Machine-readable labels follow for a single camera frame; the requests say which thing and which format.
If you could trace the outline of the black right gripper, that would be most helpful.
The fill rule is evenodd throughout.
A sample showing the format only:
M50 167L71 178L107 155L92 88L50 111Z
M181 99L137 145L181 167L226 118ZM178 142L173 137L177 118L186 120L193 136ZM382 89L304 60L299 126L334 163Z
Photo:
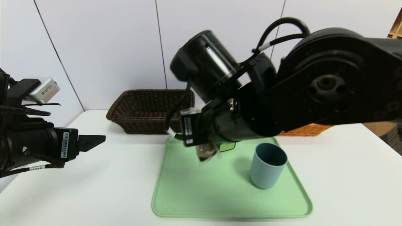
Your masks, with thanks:
M209 143L208 129L212 117L203 113L187 114L181 116L181 131L185 147L192 147Z

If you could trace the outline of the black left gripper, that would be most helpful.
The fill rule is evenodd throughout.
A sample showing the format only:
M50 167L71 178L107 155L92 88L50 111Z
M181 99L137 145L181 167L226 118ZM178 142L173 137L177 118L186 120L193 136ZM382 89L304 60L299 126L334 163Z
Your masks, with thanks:
M37 163L40 156L68 162L77 152L87 152L105 140L105 135L79 135L77 129L61 127L9 132L14 163Z

